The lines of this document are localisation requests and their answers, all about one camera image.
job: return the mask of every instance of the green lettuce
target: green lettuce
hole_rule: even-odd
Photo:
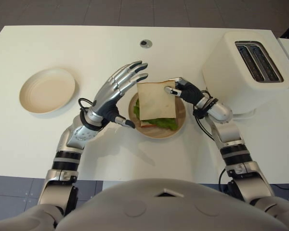
[[[136,101],[136,105],[134,106],[134,114],[139,119],[140,108],[139,108],[139,99]],[[169,128],[170,130],[177,130],[178,125],[175,122],[175,118],[158,118],[158,119],[148,119],[142,120],[144,122],[148,122],[150,124],[154,124],[160,128]]]

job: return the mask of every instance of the silver finger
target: silver finger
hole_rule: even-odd
[[[120,69],[120,71],[116,72],[113,77],[115,81],[118,81],[120,78],[122,78],[124,75],[126,75],[131,69],[136,67],[137,65],[142,64],[143,61],[136,61],[131,64],[125,65],[123,68]]]
[[[115,118],[115,123],[120,124],[120,125],[127,127],[127,128],[134,128],[135,127],[135,125],[130,120],[126,120],[126,119],[121,118],[119,116],[117,116]]]
[[[130,78],[132,78],[138,72],[145,70],[147,67],[148,67],[148,64],[141,64],[141,65],[135,66],[133,69],[130,69],[126,75],[124,75],[120,79],[118,79],[117,83],[119,84],[119,86],[123,85],[126,81],[128,81]]]
[[[119,86],[118,89],[120,90],[120,95],[123,96],[132,86],[134,86],[139,81],[146,79],[147,77],[148,73],[143,73],[129,79],[123,85]]]
[[[174,89],[174,88],[171,88],[171,87],[165,87],[164,90],[165,90],[167,93],[172,94],[172,95],[175,95],[175,96],[181,96],[181,93],[182,93],[181,90]]]
[[[186,83],[188,83],[188,81],[186,81],[185,79],[183,79],[182,77],[176,77],[176,78],[170,78],[168,80],[173,80],[175,81],[176,85],[179,83],[181,85],[185,85]]]

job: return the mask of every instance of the plate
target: plate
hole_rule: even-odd
[[[176,123],[178,125],[178,129],[175,131],[172,131],[167,128],[159,128],[159,127],[148,127],[148,128],[142,128],[140,126],[140,120],[136,117],[134,114],[134,106],[136,105],[136,101],[138,99],[138,93],[136,93],[129,104],[129,117],[130,120],[134,122],[136,129],[144,134],[145,136],[148,136],[150,138],[154,139],[164,139],[168,138],[170,136],[173,136],[175,133],[177,133],[183,126],[186,118],[186,110],[185,106],[182,102],[182,100],[178,97],[175,98],[175,106],[176,106]]]
[[[75,90],[75,80],[60,68],[37,72],[22,86],[19,101],[23,108],[32,113],[52,112],[67,104]]]

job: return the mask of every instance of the white toaster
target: white toaster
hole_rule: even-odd
[[[286,74],[264,38],[255,32],[227,32],[202,67],[210,94],[234,114],[253,111],[289,88]]]

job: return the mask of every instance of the bread slice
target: bread slice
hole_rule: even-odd
[[[137,84],[140,120],[176,118],[175,96],[165,92],[166,86],[175,88],[175,81]]]
[[[140,127],[142,128],[150,128],[150,127],[156,127],[155,124],[150,124],[148,122],[140,121]]]

